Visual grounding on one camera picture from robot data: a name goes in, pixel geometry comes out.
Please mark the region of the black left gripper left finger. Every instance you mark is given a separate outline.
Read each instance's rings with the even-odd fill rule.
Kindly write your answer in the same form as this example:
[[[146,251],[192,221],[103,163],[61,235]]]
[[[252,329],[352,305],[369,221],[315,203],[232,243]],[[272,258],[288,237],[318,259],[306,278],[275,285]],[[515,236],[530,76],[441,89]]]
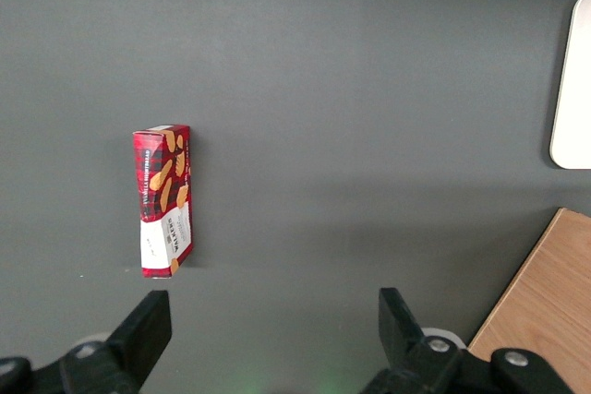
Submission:
[[[105,340],[34,372],[36,393],[138,393],[172,337],[169,293],[151,291]]]

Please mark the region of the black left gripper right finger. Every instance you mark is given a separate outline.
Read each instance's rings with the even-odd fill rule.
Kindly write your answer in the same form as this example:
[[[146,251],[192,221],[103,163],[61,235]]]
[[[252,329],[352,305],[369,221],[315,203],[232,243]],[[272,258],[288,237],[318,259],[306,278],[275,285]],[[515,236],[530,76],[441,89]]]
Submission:
[[[395,288],[379,293],[379,336],[389,367],[364,393],[570,393],[572,389],[540,355],[501,348],[488,362],[452,340],[428,335]]]

